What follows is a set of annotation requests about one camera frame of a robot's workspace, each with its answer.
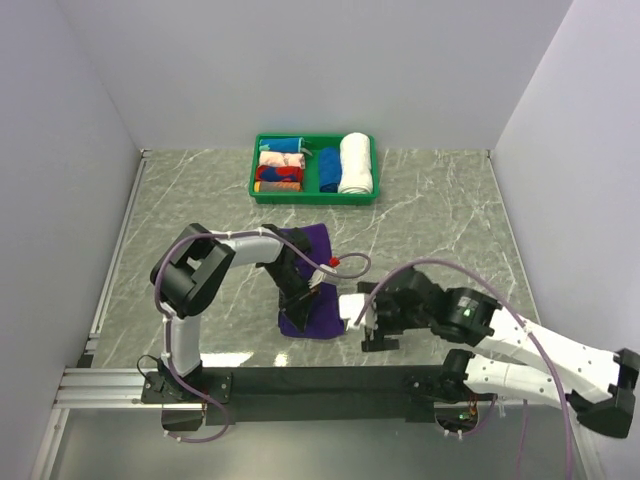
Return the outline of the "purple towel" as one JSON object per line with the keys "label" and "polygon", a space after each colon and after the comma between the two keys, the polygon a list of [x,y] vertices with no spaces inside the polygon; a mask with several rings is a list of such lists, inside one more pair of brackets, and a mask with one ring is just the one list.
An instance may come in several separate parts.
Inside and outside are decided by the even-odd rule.
{"label": "purple towel", "polygon": [[[329,233],[325,224],[300,227],[310,241],[311,249],[306,255],[315,263],[331,265],[333,253]],[[339,315],[337,287],[322,283],[318,295],[313,297],[311,311],[303,332],[296,329],[285,314],[278,314],[278,327],[283,336],[312,340],[331,340],[344,334],[344,322]]]}

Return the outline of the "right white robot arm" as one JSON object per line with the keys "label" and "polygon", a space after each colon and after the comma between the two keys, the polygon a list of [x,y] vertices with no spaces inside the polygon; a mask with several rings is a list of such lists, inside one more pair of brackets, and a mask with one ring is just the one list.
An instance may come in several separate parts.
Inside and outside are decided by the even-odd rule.
{"label": "right white robot arm", "polygon": [[349,330],[361,330],[366,352],[398,348],[407,330],[428,329],[454,344],[437,387],[452,402],[468,393],[496,394],[571,409],[578,423],[624,439],[632,425],[639,356],[581,344],[465,287],[442,289],[410,267],[339,300]]}

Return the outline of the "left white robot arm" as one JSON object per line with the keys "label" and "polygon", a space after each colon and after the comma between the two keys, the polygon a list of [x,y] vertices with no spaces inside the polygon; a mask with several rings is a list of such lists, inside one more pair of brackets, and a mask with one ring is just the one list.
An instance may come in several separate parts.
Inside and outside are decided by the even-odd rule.
{"label": "left white robot arm", "polygon": [[300,229],[264,224],[248,231],[213,232],[192,223],[151,272],[154,302],[163,316],[158,373],[176,400],[203,399],[201,315],[213,303],[229,270],[246,265],[264,269],[279,290],[279,312],[302,333],[319,282],[303,274],[299,260],[314,266],[311,242]]}

